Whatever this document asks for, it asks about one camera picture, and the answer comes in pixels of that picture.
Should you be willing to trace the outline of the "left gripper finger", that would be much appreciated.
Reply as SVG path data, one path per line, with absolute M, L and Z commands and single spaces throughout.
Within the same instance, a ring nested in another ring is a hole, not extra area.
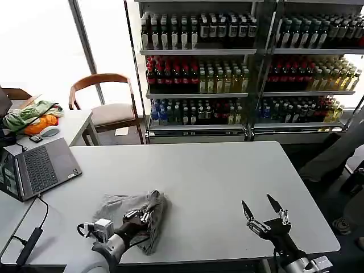
M 142 212 L 141 210 L 131 210 L 131 211 L 127 212 L 123 216 L 123 222 L 129 222 L 132 219 L 138 218 L 140 216 L 141 212 Z
M 152 217 L 153 211 L 158 204 L 159 191 L 153 191 L 147 200 L 147 204 L 143 207 L 142 212 L 142 222 L 148 224 Z

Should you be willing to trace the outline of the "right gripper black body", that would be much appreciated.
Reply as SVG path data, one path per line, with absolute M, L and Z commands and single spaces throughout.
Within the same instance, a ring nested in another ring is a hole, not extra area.
M 265 221 L 264 224 L 270 227 L 262 238 L 271 241 L 278 252 L 281 264 L 290 264 L 300 258 L 305 258 L 306 253 L 299 250 L 292 238 L 289 236 L 291 225 L 283 225 L 280 218 Z

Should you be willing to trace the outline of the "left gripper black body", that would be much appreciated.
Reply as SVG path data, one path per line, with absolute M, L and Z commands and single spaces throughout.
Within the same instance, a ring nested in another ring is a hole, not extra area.
M 130 241 L 143 230 L 144 222 L 142 222 L 140 218 L 124 218 L 122 226 L 115 229 L 114 233 L 121 237 L 124 243 L 130 243 Z

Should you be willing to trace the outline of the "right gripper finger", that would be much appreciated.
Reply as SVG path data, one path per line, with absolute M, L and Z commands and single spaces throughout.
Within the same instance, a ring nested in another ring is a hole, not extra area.
M 247 227 L 254 232 L 258 236 L 262 236 L 264 233 L 268 233 L 271 228 L 259 221 L 257 221 L 251 210 L 249 209 L 248 205 L 242 200 L 242 207 L 244 211 L 244 215 L 247 219 Z
M 279 204 L 279 202 L 276 201 L 270 194 L 267 194 L 267 198 L 278 217 L 272 220 L 268 220 L 266 222 L 266 225 L 268 225 L 269 227 L 274 227 L 274 226 L 291 227 L 291 222 L 288 216 L 288 210 L 283 209 L 282 206 Z

